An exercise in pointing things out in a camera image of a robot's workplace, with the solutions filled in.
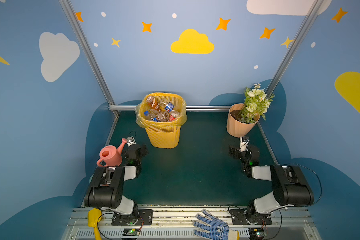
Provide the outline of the clear blue-label water bottle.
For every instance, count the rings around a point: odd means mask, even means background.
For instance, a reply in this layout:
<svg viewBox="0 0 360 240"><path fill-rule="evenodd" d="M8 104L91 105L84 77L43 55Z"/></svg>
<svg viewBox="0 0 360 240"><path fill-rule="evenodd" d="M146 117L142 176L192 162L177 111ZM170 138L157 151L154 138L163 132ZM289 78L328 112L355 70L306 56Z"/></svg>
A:
<svg viewBox="0 0 360 240"><path fill-rule="evenodd" d="M172 112L175 108L175 105L167 99L162 99L159 105L162 111L166 111L168 113Z"/></svg>

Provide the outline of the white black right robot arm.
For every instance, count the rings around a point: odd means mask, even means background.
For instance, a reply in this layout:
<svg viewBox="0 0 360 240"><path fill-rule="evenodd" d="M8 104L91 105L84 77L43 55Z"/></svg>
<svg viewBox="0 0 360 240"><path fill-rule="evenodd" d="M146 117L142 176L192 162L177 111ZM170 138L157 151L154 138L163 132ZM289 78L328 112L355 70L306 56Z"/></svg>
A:
<svg viewBox="0 0 360 240"><path fill-rule="evenodd" d="M260 151L249 145L229 146L229 155L241 161L241 171L248 178L272 183L269 194L250 201L247 218L265 217L285 207L305 207L315 202L314 192L299 166L259 166Z"/></svg>

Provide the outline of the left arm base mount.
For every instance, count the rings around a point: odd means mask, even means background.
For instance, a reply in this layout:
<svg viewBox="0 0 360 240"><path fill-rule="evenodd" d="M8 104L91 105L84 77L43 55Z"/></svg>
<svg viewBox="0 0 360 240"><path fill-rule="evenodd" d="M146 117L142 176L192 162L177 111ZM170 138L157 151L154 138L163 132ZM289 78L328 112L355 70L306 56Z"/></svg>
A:
<svg viewBox="0 0 360 240"><path fill-rule="evenodd" d="M133 210L130 215L114 213L112 226L151 226L153 220L152 209Z"/></svg>

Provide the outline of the amber tea bottle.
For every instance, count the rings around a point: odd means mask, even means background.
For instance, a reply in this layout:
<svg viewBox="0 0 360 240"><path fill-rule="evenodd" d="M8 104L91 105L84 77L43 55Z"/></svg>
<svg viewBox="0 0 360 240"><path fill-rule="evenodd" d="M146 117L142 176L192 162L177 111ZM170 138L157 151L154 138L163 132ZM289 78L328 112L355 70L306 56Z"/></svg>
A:
<svg viewBox="0 0 360 240"><path fill-rule="evenodd" d="M154 96L148 96L146 104L153 110L160 112L160 105Z"/></svg>

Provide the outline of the red-label red-cap water bottle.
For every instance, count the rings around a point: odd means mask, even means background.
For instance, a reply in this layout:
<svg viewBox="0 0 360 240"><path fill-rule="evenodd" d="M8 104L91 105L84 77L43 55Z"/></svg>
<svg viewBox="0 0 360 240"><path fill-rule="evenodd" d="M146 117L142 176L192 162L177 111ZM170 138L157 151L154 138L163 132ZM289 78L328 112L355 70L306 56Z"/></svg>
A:
<svg viewBox="0 0 360 240"><path fill-rule="evenodd" d="M181 116L181 113L176 110L172 110L169 113L169 115L170 116L169 116L168 122L172 122L172 121L175 121L176 119L178 119Z"/></svg>

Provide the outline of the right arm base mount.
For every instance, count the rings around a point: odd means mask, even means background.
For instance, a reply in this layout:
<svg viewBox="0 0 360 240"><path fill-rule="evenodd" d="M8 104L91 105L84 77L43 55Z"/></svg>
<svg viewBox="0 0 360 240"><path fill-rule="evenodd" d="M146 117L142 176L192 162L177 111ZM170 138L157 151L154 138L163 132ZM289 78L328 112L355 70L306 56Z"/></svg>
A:
<svg viewBox="0 0 360 240"><path fill-rule="evenodd" d="M271 225L271 215L259 214L254 209L228 209L233 225Z"/></svg>

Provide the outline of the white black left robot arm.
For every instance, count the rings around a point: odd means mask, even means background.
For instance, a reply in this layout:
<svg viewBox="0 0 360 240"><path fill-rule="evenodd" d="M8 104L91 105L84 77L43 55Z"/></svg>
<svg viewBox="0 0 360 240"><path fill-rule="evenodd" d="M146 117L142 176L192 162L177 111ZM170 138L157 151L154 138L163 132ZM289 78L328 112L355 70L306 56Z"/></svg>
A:
<svg viewBox="0 0 360 240"><path fill-rule="evenodd" d="M84 198L85 207L110 210L117 216L138 218L137 204L123 195L124 183L139 177L142 159L149 152L146 145L126 143L117 148L106 146L100 151L100 159Z"/></svg>

